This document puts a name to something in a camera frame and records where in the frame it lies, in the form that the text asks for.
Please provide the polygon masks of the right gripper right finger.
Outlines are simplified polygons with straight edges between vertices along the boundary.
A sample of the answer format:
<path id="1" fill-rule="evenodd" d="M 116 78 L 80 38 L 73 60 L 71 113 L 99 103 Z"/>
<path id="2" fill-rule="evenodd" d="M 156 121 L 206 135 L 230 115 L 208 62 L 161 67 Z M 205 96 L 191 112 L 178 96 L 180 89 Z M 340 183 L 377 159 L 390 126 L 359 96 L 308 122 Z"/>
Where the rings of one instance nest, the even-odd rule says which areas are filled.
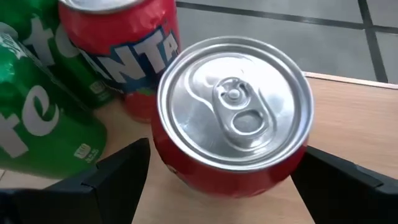
<path id="1" fill-rule="evenodd" d="M 316 224 L 398 224 L 398 179 L 311 146 L 291 178 Z"/>

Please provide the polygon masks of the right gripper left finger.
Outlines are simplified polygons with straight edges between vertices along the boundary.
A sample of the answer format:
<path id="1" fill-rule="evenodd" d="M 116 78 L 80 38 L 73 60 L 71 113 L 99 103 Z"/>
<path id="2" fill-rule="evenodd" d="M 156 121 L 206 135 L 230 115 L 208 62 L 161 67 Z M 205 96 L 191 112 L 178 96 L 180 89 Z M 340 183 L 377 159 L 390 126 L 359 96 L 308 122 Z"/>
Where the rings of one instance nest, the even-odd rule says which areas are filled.
<path id="1" fill-rule="evenodd" d="M 131 224 L 149 162 L 141 138 L 44 189 L 0 189 L 0 224 Z"/>

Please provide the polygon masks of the green Sprite can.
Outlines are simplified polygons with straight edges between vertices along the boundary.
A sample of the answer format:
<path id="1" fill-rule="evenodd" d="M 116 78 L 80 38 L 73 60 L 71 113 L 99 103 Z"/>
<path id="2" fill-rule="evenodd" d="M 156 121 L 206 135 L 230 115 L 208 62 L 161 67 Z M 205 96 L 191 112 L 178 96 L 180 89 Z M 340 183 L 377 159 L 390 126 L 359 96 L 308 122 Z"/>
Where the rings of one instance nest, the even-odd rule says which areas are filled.
<path id="1" fill-rule="evenodd" d="M 94 164 L 106 140 L 105 125 L 0 32 L 0 169 L 62 179 Z"/>
<path id="2" fill-rule="evenodd" d="M 90 109 L 114 99 L 67 36 L 58 16 L 58 0 L 0 0 L 0 32 L 29 49 Z"/>

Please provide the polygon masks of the orange red Fanta can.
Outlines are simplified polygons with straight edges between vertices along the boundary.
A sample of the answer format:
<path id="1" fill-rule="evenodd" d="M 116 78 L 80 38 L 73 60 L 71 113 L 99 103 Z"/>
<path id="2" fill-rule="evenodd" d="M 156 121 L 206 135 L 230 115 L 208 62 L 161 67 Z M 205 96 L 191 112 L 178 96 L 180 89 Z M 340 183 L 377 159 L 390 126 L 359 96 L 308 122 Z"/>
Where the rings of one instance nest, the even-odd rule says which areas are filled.
<path id="1" fill-rule="evenodd" d="M 312 90 L 291 58 L 221 36 L 191 45 L 166 69 L 151 126 L 162 162 L 189 187 L 245 198 L 296 169 L 313 119 Z"/>
<path id="2" fill-rule="evenodd" d="M 159 80 L 180 53 L 175 0 L 58 0 L 58 13 L 131 118 L 149 123 Z"/>

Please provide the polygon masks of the black metal rack frame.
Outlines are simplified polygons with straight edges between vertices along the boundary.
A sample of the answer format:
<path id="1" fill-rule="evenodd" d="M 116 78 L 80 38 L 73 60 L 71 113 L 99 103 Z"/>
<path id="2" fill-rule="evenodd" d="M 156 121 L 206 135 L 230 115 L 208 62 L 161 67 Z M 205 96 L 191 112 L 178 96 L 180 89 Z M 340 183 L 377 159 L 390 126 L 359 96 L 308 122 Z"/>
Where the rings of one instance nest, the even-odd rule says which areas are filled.
<path id="1" fill-rule="evenodd" d="M 315 96 L 308 146 L 398 179 L 398 85 L 317 73 L 307 77 Z M 254 197 L 207 196 L 166 168 L 150 127 L 133 121 L 120 101 L 95 115 L 109 135 L 102 160 L 138 139 L 149 140 L 149 169 L 131 224 L 316 224 L 291 176 Z M 0 169 L 0 189 L 44 189 L 60 181 Z"/>

